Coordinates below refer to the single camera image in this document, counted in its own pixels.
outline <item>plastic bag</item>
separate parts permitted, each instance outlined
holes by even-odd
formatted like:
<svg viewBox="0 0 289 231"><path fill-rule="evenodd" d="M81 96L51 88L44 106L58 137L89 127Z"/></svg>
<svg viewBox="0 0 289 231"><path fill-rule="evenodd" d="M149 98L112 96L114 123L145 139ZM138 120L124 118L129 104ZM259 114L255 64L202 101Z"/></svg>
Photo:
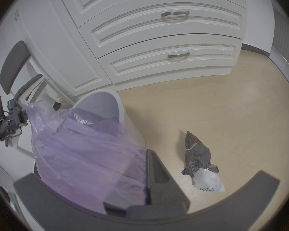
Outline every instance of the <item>plastic bag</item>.
<svg viewBox="0 0 289 231"><path fill-rule="evenodd" d="M103 202L120 209L145 204L146 151L118 119L77 108L55 112L43 101L26 111L39 175L55 192L104 214Z"/></svg>
<svg viewBox="0 0 289 231"><path fill-rule="evenodd" d="M183 175L189 175L199 190L206 192L226 192L218 172L211 163L211 152L195 135L187 131L185 137L185 165Z"/></svg>
<svg viewBox="0 0 289 231"><path fill-rule="evenodd" d="M208 169L200 168L199 170L194 172L193 181L195 182L195 187L198 190L212 193L226 192L218 173L214 173L212 171L209 171Z"/></svg>

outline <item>wooden floor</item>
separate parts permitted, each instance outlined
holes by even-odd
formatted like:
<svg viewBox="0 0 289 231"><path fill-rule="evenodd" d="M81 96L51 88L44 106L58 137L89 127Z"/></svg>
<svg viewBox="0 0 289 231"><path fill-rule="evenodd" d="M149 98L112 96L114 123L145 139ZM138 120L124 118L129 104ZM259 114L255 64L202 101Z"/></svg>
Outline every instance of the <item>wooden floor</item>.
<svg viewBox="0 0 289 231"><path fill-rule="evenodd" d="M231 75L175 80L118 92L126 112L191 200L189 212L234 193L259 170L280 179L258 230L289 196L289 83L266 56L241 51ZM218 166L226 194L197 190L184 169L187 131Z"/></svg>

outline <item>cabinet door knob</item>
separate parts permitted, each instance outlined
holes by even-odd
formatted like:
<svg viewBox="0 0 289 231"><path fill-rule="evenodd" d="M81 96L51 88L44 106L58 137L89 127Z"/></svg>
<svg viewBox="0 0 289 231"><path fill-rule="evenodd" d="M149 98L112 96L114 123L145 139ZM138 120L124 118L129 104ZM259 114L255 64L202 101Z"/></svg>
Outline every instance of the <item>cabinet door knob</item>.
<svg viewBox="0 0 289 231"><path fill-rule="evenodd" d="M168 58L176 58L176 57L183 57L183 56L189 56L189 55L190 53L186 52L186 53L179 54L179 55L168 55Z"/></svg>
<svg viewBox="0 0 289 231"><path fill-rule="evenodd" d="M177 14L189 15L189 11L171 11L171 12L164 12L164 13L162 13L162 17L165 17L165 16L167 16L167 15L177 15Z"/></svg>

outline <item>cable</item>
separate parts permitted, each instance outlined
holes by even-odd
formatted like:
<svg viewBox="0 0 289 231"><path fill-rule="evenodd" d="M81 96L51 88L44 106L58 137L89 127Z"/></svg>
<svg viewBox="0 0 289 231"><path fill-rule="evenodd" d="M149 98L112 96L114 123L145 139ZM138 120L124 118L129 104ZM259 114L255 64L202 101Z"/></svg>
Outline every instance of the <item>cable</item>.
<svg viewBox="0 0 289 231"><path fill-rule="evenodd" d="M21 128L19 128L19 129L20 129L20 134L17 134L17 135L14 135L14 136L9 136L8 138L14 138L14 137L22 135L22 129Z"/></svg>

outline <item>purple plastic bag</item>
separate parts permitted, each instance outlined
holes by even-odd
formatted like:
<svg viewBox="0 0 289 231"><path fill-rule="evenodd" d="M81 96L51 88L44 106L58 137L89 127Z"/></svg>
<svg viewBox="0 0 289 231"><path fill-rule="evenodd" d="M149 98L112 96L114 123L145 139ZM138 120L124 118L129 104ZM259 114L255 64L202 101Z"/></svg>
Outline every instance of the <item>purple plastic bag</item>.
<svg viewBox="0 0 289 231"><path fill-rule="evenodd" d="M77 108L55 112L44 101L26 111L39 175L55 192L104 214L103 202L121 209L145 204L146 151L130 142L118 119Z"/></svg>

